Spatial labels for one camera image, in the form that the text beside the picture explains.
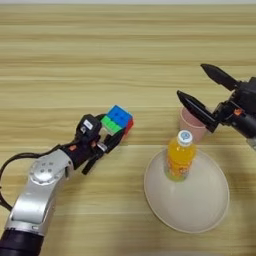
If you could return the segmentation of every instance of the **red cube face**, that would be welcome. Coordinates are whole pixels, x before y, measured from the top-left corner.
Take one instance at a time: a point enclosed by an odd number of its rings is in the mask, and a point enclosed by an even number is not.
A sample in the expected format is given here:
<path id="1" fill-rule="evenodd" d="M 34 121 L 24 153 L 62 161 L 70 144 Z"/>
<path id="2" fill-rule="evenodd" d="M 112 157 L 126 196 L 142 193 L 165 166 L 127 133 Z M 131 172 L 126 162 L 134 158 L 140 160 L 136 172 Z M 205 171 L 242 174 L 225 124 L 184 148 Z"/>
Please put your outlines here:
<path id="1" fill-rule="evenodd" d="M 125 134 L 127 134 L 129 132 L 129 130 L 132 128 L 133 126 L 133 118 L 131 118 L 126 126 L 126 129 L 125 129 Z"/>

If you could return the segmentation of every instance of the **orange liquid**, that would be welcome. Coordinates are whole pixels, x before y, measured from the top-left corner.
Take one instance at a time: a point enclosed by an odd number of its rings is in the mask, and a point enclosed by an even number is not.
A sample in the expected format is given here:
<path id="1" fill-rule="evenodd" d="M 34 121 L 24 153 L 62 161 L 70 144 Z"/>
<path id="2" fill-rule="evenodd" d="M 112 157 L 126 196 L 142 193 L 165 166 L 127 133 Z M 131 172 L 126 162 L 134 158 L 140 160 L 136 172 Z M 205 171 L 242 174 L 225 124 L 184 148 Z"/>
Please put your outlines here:
<path id="1" fill-rule="evenodd" d="M 191 144 L 182 147 L 177 139 L 172 139 L 168 145 L 168 165 L 170 168 L 169 177 L 175 181 L 183 181 L 189 172 L 192 160 L 196 154 L 196 146 Z"/>

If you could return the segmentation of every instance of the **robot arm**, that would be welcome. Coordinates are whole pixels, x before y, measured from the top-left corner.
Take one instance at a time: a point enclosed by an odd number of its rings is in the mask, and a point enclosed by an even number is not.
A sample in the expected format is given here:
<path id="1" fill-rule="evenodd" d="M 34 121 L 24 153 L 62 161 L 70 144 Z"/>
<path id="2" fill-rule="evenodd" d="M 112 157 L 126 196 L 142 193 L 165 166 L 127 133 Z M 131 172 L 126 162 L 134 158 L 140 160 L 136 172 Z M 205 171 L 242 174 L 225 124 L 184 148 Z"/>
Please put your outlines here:
<path id="1" fill-rule="evenodd" d="M 181 103 L 204 123 L 210 132 L 213 133 L 219 124 L 232 126 L 256 150 L 256 78 L 252 77 L 249 82 L 237 81 L 216 66 L 201 66 L 213 81 L 232 91 L 230 98 L 221 102 L 213 113 L 196 98 L 178 91 Z"/>
<path id="2" fill-rule="evenodd" d="M 2 205 L 11 213 L 0 241 L 0 256 L 39 255 L 59 188 L 86 161 L 82 172 L 87 174 L 98 159 L 120 143 L 125 134 L 125 129 L 121 129 L 114 135 L 108 134 L 100 142 L 104 116 L 85 115 L 77 126 L 74 140 L 69 144 L 57 146 L 40 157 L 31 153 L 20 154 L 38 158 L 32 164 L 27 184 L 14 206 L 11 207 L 1 195 Z"/>

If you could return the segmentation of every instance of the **wooden table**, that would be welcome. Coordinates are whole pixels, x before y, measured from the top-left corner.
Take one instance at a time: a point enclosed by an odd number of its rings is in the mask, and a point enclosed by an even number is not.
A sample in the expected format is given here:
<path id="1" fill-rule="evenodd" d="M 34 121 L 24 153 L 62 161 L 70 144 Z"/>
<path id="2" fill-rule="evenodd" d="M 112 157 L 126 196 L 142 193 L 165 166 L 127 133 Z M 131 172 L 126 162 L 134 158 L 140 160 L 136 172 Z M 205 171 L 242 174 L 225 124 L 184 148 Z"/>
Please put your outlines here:
<path id="1" fill-rule="evenodd" d="M 230 94 L 200 63 L 238 79 L 256 75 L 255 13 L 256 6 L 0 6 L 1 162 L 69 142 L 83 114 L 114 104 L 135 119 L 122 146 L 59 193 L 41 255 L 256 255 L 255 153 L 233 129 L 219 127 L 199 146 L 230 186 L 218 228 L 176 232 L 153 215 L 143 191 L 148 162 L 178 132 L 177 89 L 211 108 Z M 11 202 L 30 164 L 14 163 L 4 176 Z M 3 228 L 8 213 L 0 213 Z"/>

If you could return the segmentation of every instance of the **bottle cap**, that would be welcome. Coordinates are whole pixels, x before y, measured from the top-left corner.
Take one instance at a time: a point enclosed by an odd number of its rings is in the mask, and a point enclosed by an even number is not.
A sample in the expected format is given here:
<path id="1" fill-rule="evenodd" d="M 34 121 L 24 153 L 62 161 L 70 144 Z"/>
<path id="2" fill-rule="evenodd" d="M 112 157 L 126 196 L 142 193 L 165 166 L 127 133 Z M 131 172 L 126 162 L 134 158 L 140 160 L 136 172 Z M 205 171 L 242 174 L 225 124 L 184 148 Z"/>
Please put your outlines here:
<path id="1" fill-rule="evenodd" d="M 182 130 L 178 134 L 178 143 L 182 147 L 189 147 L 193 142 L 193 135 L 187 130 Z"/>

